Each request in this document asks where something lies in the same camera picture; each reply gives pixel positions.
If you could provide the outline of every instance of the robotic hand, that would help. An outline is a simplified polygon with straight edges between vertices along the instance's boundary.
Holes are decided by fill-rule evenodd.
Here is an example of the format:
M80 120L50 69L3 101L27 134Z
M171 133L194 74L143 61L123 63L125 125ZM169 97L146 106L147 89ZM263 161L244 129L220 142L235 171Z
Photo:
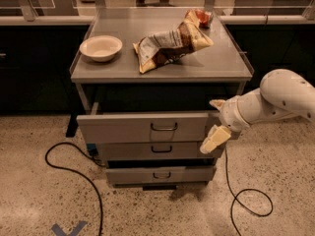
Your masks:
M210 153L250 125L302 116L315 122L315 88L302 77L286 69L277 69L261 81L260 87L231 99L211 100L220 111L221 126L214 126L200 147Z

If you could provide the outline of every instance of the gray cabinet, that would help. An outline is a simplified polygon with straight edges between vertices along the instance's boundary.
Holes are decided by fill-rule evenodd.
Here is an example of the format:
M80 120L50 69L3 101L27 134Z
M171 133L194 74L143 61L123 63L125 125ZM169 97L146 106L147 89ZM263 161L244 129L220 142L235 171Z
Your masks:
M74 63L71 78L86 108L77 121L86 143L96 147L112 186L207 183L214 177L224 146L211 154L199 151L211 127L220 123L209 100L242 93L252 77L246 60L217 18L205 30L215 45L175 64L140 74L133 50L148 30L173 29L185 12L100 11L88 37L111 34L124 46L108 63L83 56Z

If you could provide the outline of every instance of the white bowl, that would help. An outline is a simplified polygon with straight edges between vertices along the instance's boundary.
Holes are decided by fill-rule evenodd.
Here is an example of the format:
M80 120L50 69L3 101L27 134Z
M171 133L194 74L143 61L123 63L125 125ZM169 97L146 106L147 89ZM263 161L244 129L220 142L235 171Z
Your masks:
M80 51L97 62L111 60L122 48L122 42L111 35L93 36L80 45Z

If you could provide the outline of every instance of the snack bag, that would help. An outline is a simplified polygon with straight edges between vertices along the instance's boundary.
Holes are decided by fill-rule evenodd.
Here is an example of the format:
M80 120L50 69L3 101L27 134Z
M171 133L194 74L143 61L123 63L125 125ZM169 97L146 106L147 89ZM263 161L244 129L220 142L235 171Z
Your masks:
M189 10L177 29L144 37L134 43L134 48L138 54L140 73L144 74L213 44L199 30L199 19L195 11Z

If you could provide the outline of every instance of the black cable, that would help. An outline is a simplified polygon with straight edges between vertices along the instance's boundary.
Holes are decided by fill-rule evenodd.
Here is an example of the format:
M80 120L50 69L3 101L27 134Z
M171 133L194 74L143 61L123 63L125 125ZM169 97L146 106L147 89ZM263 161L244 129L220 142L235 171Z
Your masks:
M100 236L100 235L101 235L101 231L102 231L102 223L103 223L103 209L102 209L101 196L100 196L100 193L99 193L99 191L98 191L96 185L94 184L94 182L93 182L90 178L88 178L86 175L84 175L83 173L81 173L81 172L79 172L79 171L77 171L77 170L70 169L70 168L66 168L66 167L60 167L60 166L53 165L53 164L51 164L51 163L49 162L49 160L48 160L48 155L50 154L50 152L51 152L53 149L55 149L56 147L61 146L61 145L72 146L72 147L76 148L76 149L77 149L83 156L85 156L87 159L93 161L93 162L96 163L96 164L97 164L97 162L95 161L95 159L94 159L93 157L87 156L78 146L76 146L76 145L74 145L74 144L72 144L72 143L69 143L69 142L61 142L61 143L58 143L58 144L54 145L53 147L51 147L51 148L47 151L47 153L46 153L46 155L45 155L45 161L46 161L46 163L47 163L50 167L56 168L56 169L61 169L61 170L67 170L67 171L71 171L71 172L73 172L73 173L76 173L76 174L82 176L83 178L85 178L85 179L93 186L93 188L94 188L94 190L95 190L95 192L96 192L96 194L97 194L97 198L98 198L98 202L99 202L100 222L99 222L98 236Z
M252 215L256 215L258 217L265 217L265 216L269 216L273 210L274 210L274 205L273 205L273 202L271 200L271 198L269 198L269 196L267 194L265 194L264 192L260 191L260 190L257 190L257 189L243 189L241 190L240 192L238 192L236 195L233 193L231 187L230 187L230 184L229 184L229 179L228 179L228 169L227 169L227 162L228 162L228 157L227 157L227 148L225 147L225 173L226 173L226 182L227 182L227 186L228 186L228 189L230 190L230 192L232 193L232 195L234 196L234 199L233 199L233 202L230 206L230 219L232 221L232 224L235 228L235 230L237 231L238 235L241 236L236 224L235 224L235 221L234 221L234 217L233 217L233 208L234 208L234 204L236 201L238 201L238 203L243 207L245 208L249 213L251 213ZM271 209L270 211L266 212L266 213L257 213L255 211L253 211L252 209L250 209L249 207L247 207L245 204L243 204L239 199L238 199L238 196L241 195L242 193L244 192L257 192L257 193L260 193L262 194L263 196L265 196L268 201L270 202L270 205L271 205Z

